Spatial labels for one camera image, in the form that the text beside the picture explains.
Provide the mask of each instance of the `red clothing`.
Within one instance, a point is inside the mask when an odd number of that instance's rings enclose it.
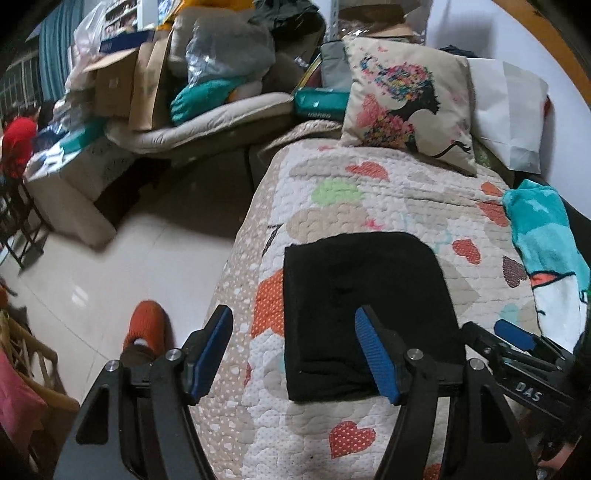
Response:
[[[4,132],[2,140],[2,169],[5,176],[19,179],[33,156],[33,137],[37,124],[26,117],[14,120]]]

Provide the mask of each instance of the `white bag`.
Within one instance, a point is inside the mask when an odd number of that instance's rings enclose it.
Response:
[[[500,60],[468,59],[474,86],[472,134],[509,170],[540,172],[548,84]]]
[[[99,55],[100,36],[105,26],[106,9],[107,4],[100,2],[74,30],[74,44],[80,60],[68,75],[64,85],[66,92],[93,87],[95,72],[84,73],[84,69]]]

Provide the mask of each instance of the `teal towel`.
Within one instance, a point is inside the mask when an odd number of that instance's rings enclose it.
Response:
[[[223,105],[232,91],[243,83],[246,83],[245,77],[215,79],[198,85],[187,85],[170,104],[173,124],[177,127]]]
[[[503,195],[513,243],[530,276],[542,334],[574,352],[587,319],[589,267],[558,192],[525,180]]]
[[[524,180],[507,190],[503,205],[513,228],[513,243],[521,253],[527,273],[574,273],[579,291],[589,287],[589,266],[574,243],[569,218],[558,192]]]

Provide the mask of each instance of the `orange shoe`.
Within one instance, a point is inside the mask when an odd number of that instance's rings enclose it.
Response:
[[[165,313],[154,300],[141,301],[134,310],[129,322],[129,333],[125,337],[123,349],[138,338],[143,338],[157,355],[165,352],[164,346]]]

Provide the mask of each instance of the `blue towel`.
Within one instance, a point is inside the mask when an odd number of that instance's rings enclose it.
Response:
[[[542,334],[573,351],[584,331],[589,266],[577,249],[558,192],[524,180],[503,195],[513,244],[530,276]]]

